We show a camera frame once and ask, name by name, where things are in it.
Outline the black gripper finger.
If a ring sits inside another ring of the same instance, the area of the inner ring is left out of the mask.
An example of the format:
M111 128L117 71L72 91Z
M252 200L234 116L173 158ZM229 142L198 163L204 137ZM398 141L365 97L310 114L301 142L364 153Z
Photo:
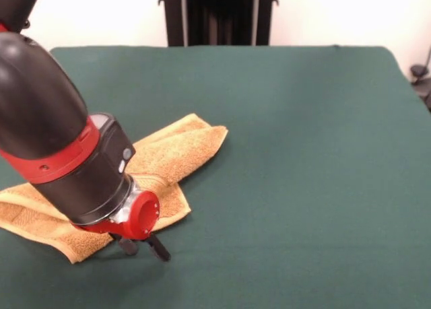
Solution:
M155 234L149 235L148 238L145 239L145 242L161 261L168 262L171 259L171 254Z
M137 254L137 245L133 240L124 238L118 234L113 234L112 238L117 242L127 256L134 256Z

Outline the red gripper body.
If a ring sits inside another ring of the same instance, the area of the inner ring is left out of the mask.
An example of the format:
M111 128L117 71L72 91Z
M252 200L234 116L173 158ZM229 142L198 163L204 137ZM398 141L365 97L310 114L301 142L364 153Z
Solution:
M112 219L104 219L99 223L76 228L87 232L116 234L132 240L145 240L150 236L160 213L157 196L151 191L144 191L137 195L132 202L131 210L126 221L116 223Z

